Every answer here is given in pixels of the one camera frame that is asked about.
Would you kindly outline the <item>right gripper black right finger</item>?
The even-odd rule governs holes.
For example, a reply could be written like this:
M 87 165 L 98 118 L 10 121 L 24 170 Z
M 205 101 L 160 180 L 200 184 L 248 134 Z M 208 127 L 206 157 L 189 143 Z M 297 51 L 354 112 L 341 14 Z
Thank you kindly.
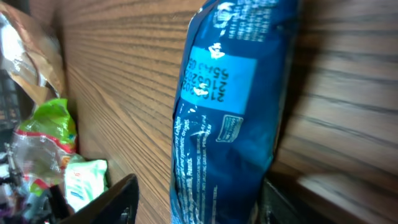
M 333 224 L 299 198 L 279 189 L 264 179 L 261 206 L 257 222 L 260 224 Z

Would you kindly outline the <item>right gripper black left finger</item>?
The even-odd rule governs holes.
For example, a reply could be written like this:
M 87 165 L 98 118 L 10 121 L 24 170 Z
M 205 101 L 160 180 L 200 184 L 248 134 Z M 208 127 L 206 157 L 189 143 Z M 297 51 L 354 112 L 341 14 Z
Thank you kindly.
M 128 174 L 106 192 L 59 224 L 135 224 L 139 202 L 139 184 Z

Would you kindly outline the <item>teal wet wipes pack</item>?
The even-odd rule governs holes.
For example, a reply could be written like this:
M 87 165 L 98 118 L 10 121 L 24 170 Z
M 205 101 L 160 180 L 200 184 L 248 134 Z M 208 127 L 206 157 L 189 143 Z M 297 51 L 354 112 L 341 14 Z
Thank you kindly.
M 78 212 L 107 191 L 105 160 L 86 161 L 75 154 L 65 169 L 65 198 L 74 212 Z

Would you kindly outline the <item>green clear snack bag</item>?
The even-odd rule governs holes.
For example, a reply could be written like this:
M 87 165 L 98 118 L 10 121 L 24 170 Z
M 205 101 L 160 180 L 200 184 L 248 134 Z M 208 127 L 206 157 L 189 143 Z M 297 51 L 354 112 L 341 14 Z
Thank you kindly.
M 67 104 L 65 98 L 45 102 L 14 131 L 15 162 L 27 190 L 36 196 L 63 182 L 64 170 L 76 153 L 77 131 Z

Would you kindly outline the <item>blue Oreo cookie pack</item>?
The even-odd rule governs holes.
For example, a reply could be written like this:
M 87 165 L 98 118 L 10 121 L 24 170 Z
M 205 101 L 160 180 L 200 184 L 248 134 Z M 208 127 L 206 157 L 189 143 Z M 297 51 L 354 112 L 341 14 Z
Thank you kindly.
M 187 31 L 172 130 L 172 223 L 251 223 L 279 135 L 299 0 L 207 1 Z

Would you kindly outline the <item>beige brown snack bag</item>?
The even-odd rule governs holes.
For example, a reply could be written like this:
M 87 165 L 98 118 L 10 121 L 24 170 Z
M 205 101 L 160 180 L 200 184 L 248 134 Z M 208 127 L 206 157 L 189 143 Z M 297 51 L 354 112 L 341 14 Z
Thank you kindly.
M 58 40 L 32 17 L 1 1 L 1 68 L 41 105 L 65 93 Z

